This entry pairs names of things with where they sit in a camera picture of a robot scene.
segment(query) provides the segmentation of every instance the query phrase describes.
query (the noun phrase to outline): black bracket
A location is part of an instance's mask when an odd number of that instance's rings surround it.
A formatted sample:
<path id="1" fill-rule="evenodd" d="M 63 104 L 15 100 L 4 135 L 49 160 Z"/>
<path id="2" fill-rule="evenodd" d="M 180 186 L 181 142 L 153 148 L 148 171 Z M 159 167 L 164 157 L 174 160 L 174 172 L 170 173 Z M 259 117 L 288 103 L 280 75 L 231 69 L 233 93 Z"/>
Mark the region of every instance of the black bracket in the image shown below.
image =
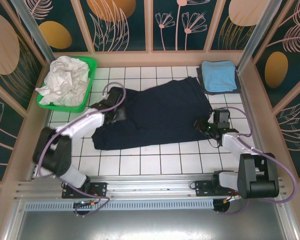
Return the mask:
<path id="1" fill-rule="evenodd" d="M 96 197 L 105 197 L 107 194 L 107 183 L 106 182 L 90 182 L 89 189 L 86 192 L 90 195 L 95 195 Z M 78 193 L 77 191 L 70 188 L 68 185 L 62 185 L 62 195 L 63 199 L 92 199 L 92 197 L 88 197 Z"/>
<path id="2" fill-rule="evenodd" d="M 197 197 L 218 197 L 218 196 L 229 196 L 232 194 L 230 188 L 213 187 L 211 180 L 195 181 L 194 190 Z"/>

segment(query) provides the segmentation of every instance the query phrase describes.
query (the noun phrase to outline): dark blue cloth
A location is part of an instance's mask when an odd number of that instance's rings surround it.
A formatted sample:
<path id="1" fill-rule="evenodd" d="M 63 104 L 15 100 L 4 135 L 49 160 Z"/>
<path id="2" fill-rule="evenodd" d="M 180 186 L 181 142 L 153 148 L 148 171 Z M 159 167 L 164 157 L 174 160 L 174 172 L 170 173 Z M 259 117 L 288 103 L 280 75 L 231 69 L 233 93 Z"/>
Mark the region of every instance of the dark blue cloth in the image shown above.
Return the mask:
<path id="1" fill-rule="evenodd" d="M 195 77 L 172 80 L 144 91 L 126 89 L 127 119 L 95 130 L 95 149 L 118 150 L 207 139 L 194 128 L 211 105 Z"/>

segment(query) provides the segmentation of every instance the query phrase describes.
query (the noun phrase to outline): green basket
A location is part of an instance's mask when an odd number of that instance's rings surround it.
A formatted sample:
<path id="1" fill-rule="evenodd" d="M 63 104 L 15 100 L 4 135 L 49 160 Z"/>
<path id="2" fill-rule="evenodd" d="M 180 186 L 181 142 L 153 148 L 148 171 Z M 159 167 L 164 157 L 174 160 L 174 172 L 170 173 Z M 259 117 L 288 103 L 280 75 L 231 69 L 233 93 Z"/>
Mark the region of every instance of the green basket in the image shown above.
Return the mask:
<path id="1" fill-rule="evenodd" d="M 92 83 L 94 82 L 95 72 L 97 69 L 97 61 L 91 57 L 85 57 L 85 56 L 72 56 L 71 58 L 79 59 L 79 60 L 87 63 L 89 66 L 88 78 L 90 78 L 90 81 L 89 81 L 88 87 L 86 89 L 82 103 L 79 106 L 56 106 L 52 102 L 49 105 L 42 105 L 39 102 L 41 101 L 43 96 L 38 94 L 38 97 L 36 98 L 36 102 L 38 103 L 38 105 L 41 108 L 50 109 L 50 110 L 58 111 L 58 112 L 72 112 L 72 113 L 82 113 L 85 110 L 86 102 L 89 97 Z"/>

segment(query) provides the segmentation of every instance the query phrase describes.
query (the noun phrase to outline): folded blue towel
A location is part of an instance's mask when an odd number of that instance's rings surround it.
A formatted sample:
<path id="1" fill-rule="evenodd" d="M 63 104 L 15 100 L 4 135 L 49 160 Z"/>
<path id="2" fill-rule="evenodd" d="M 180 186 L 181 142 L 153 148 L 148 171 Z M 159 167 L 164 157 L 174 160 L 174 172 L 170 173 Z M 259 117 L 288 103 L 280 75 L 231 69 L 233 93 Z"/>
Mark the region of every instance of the folded blue towel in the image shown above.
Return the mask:
<path id="1" fill-rule="evenodd" d="M 232 61 L 204 61 L 201 68 L 204 88 L 208 92 L 231 92 L 237 89 L 236 67 Z"/>

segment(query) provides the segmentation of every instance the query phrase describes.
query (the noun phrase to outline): orange circle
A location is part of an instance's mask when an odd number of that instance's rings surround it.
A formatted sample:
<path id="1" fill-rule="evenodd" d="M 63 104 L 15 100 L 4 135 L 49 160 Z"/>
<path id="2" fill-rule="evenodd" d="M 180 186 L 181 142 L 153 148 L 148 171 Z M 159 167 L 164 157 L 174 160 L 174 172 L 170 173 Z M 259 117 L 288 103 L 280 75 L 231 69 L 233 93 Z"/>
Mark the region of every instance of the orange circle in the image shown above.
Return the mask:
<path id="1" fill-rule="evenodd" d="M 98 18 L 107 22 L 117 22 L 121 20 L 120 9 L 126 18 L 129 18 L 136 9 L 136 0 L 87 0 L 86 2 L 91 11 Z"/>

